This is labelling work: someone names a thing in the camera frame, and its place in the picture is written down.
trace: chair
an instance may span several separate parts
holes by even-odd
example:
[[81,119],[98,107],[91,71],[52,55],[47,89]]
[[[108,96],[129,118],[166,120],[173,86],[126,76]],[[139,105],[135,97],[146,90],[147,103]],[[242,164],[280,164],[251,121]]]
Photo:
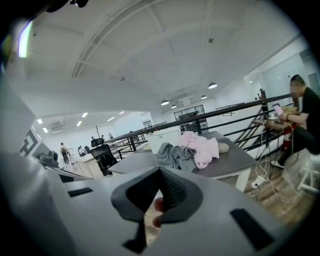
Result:
[[[320,165],[320,155],[310,154],[310,162],[308,166],[304,168],[306,169],[306,172],[304,173],[303,178],[298,186],[298,190],[300,190],[301,188],[304,188],[306,190],[318,193],[319,189],[317,188],[317,185],[315,185],[314,175],[319,175],[320,172],[316,170],[312,170],[311,169],[312,164]],[[306,180],[308,178],[310,178],[310,185],[306,184]]]
[[100,144],[100,141],[91,142],[91,145],[95,145],[96,147],[91,149],[90,153],[95,158],[100,171],[104,176],[111,175],[112,172],[108,170],[111,166],[117,163],[117,159],[112,154],[110,147],[108,144]]

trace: finger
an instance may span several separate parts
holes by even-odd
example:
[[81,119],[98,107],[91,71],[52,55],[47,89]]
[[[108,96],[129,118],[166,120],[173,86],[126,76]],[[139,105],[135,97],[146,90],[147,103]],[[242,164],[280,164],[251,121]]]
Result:
[[154,208],[155,208],[158,212],[161,212],[161,213],[164,213],[164,212],[165,212],[164,199],[163,199],[162,197],[157,198],[157,199],[154,201]]
[[156,227],[156,228],[160,228],[161,227],[161,215],[160,216],[157,216],[155,217],[153,220],[152,220],[152,224]]

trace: power strip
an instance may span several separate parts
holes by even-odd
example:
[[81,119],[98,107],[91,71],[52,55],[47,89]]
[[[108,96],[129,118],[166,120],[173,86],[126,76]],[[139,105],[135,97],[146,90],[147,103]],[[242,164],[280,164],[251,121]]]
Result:
[[251,183],[251,187],[256,189],[258,186],[260,186],[263,182],[267,181],[264,177],[258,176],[256,177],[255,181]]

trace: stool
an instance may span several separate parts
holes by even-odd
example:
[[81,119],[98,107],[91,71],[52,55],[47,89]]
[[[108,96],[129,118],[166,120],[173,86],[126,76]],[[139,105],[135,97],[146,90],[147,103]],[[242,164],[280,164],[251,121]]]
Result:
[[[312,163],[320,165],[320,155],[310,154],[310,163],[308,164],[308,167],[305,167],[306,172],[298,186],[298,190],[304,188],[312,192],[319,192],[319,190],[315,188],[314,175],[319,175],[320,172],[310,169]],[[305,184],[305,181],[308,177],[310,177],[310,185]]]

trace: gray jacket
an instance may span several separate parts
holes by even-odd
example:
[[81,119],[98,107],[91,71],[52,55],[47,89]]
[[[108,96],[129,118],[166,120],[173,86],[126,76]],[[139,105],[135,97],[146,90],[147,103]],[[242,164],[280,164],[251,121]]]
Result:
[[157,154],[155,155],[155,163],[159,167],[175,168],[189,173],[197,170],[194,161],[194,149],[185,146],[172,146],[170,143],[162,143]]

